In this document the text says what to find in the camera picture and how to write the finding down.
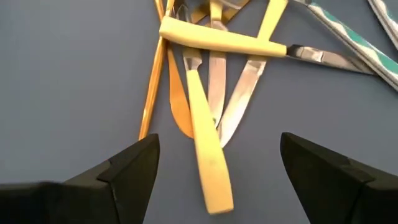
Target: knife handle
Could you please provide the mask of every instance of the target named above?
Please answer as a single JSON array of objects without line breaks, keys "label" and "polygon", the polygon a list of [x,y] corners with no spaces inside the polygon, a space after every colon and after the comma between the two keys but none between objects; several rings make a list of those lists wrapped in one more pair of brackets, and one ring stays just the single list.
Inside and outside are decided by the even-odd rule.
[{"label": "knife handle", "polygon": [[187,71],[193,135],[208,213],[233,210],[228,167],[197,70]]},{"label": "knife handle", "polygon": [[307,7],[357,56],[398,91],[398,63],[344,25],[328,11],[322,9],[317,3],[311,3]]},{"label": "knife handle", "polygon": [[287,50],[283,44],[191,24],[169,16],[163,17],[159,34],[163,38],[181,45],[221,52],[285,57]]},{"label": "knife handle", "polygon": [[210,19],[221,21],[223,17],[223,4],[219,0],[210,0]]},{"label": "knife handle", "polygon": [[391,12],[389,12],[386,3],[383,0],[368,0],[368,3],[377,15],[379,22],[387,32],[392,43],[398,49],[398,22],[394,19]]},{"label": "knife handle", "polygon": [[262,20],[258,39],[269,40],[272,33],[274,32],[276,25],[279,22],[282,13],[287,6],[288,0],[270,0],[267,6],[266,13]]},{"label": "knife handle", "polygon": [[152,71],[149,78],[147,98],[145,102],[144,112],[142,115],[141,128],[139,130],[139,140],[146,137],[149,130],[150,118],[152,117],[157,89],[159,87],[160,72],[162,71],[165,44],[165,39],[159,37],[155,52],[154,63],[152,65]]}]

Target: silver knife blade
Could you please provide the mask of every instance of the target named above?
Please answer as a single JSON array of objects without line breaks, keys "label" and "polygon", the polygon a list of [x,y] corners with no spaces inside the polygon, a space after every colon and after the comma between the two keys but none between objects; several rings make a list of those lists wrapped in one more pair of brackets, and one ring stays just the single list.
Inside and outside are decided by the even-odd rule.
[{"label": "silver knife blade", "polygon": [[[214,29],[227,30],[223,23],[218,20],[211,21],[210,26]],[[207,98],[216,127],[223,114],[225,88],[226,55],[224,52],[210,51]]]},{"label": "silver knife blade", "polygon": [[287,49],[287,56],[297,60],[340,68],[367,75],[378,75],[366,63],[357,57],[349,57],[313,47],[292,45]]},{"label": "silver knife blade", "polygon": [[238,127],[266,63],[267,61],[263,58],[252,56],[244,66],[243,72],[217,128],[221,147],[224,147],[228,143]]}]

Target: butter knife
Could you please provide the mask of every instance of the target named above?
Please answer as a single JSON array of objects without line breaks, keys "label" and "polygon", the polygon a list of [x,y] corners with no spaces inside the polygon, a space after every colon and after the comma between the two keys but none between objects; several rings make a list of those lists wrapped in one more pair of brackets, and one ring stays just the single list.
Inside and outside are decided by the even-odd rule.
[{"label": "butter knife", "polygon": [[[221,21],[223,5],[218,0],[210,0],[210,27],[228,31]],[[226,85],[226,55],[224,52],[210,51],[207,100],[213,121],[217,127],[224,109]]]},{"label": "butter knife", "polygon": [[[189,21],[187,12],[187,7],[181,5],[177,17]],[[234,208],[231,182],[223,148],[198,74],[200,51],[184,47],[183,61],[187,72],[195,150],[206,209],[210,214],[229,212]]]}]

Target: gray-blue table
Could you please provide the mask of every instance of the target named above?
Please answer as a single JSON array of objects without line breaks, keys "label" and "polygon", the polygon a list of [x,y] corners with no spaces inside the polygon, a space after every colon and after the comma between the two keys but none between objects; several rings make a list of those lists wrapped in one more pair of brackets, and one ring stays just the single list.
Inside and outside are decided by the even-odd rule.
[{"label": "gray-blue table", "polygon": [[[256,36],[267,2],[252,0],[229,29]],[[318,2],[398,59],[366,0]],[[398,2],[386,3],[398,17]],[[150,0],[0,1],[0,182],[63,181],[134,143],[158,28]],[[271,40],[347,51],[296,3]],[[228,54],[227,100],[245,58]],[[200,68],[205,89],[207,66],[204,60]],[[166,63],[150,129],[159,133],[161,155],[145,224],[307,224],[280,158],[284,131],[398,174],[398,94],[391,87],[377,77],[273,58],[224,149],[235,209],[209,216],[193,141],[170,112],[167,71]]]}]

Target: table knife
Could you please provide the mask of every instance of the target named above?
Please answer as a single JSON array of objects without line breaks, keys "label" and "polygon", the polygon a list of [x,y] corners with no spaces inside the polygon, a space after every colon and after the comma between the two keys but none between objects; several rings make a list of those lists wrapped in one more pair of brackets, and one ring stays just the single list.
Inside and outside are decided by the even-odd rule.
[{"label": "table knife", "polygon": [[[174,1],[175,0],[167,1],[166,13],[165,13],[166,17],[170,16],[170,13],[172,12],[172,8],[174,5]],[[150,119],[152,118],[152,112],[154,110],[157,90],[159,88],[160,72],[162,71],[163,58],[165,54],[165,45],[166,45],[165,39],[162,36],[160,36],[156,47],[154,63],[152,65],[152,71],[150,73],[144,111],[142,112],[141,127],[139,130],[139,137],[138,137],[139,140],[147,136],[149,130]]]},{"label": "table knife", "polygon": [[374,73],[374,69],[371,66],[368,64],[365,65],[364,62],[356,60],[353,57],[297,44],[288,47],[248,35],[190,24],[171,17],[163,18],[159,34],[171,42],[176,42],[187,47],[258,56],[288,57],[318,63],[327,67],[341,68],[365,74]]},{"label": "table knife", "polygon": [[[257,35],[258,39],[269,40],[287,3],[288,0],[269,1]],[[246,62],[243,72],[231,95],[231,99],[225,109],[224,115],[221,118],[220,125],[218,126],[221,147],[226,145],[238,127],[254,88],[256,87],[257,81],[264,71],[266,63],[267,58],[258,56],[250,56]]]},{"label": "table knife", "polygon": [[[218,0],[210,0],[210,27],[228,31],[221,21],[223,5]],[[224,109],[226,85],[226,55],[224,52],[210,51],[207,100],[213,121],[217,127]]]},{"label": "table knife", "polygon": [[294,0],[303,4],[331,33],[339,38],[360,59],[391,87],[398,91],[398,63],[311,0]]},{"label": "table knife", "polygon": [[[181,5],[177,17],[189,21],[187,12],[187,7]],[[195,150],[206,209],[209,214],[229,212],[234,208],[231,182],[223,148],[198,74],[200,51],[184,47],[183,61],[187,72]]]},{"label": "table knife", "polygon": [[398,49],[398,22],[394,19],[383,0],[368,0],[373,12]]},{"label": "table knife", "polygon": [[[155,5],[160,21],[164,16],[163,2],[155,0]],[[189,110],[187,97],[182,86],[180,74],[178,73],[173,50],[169,43],[166,43],[167,61],[169,62],[170,77],[170,107],[175,123],[186,136],[193,138],[191,112]]]}]

